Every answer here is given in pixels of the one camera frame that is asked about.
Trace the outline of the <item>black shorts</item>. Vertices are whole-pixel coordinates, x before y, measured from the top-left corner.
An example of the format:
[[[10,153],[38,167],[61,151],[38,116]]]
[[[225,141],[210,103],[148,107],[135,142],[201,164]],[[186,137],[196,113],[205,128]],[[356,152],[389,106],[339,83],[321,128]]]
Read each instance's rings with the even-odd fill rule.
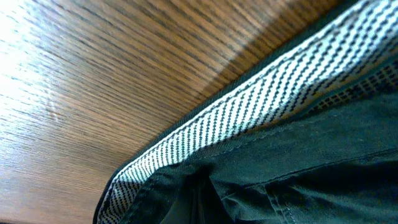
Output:
[[[397,2],[344,2],[195,108],[93,222],[396,223]]]

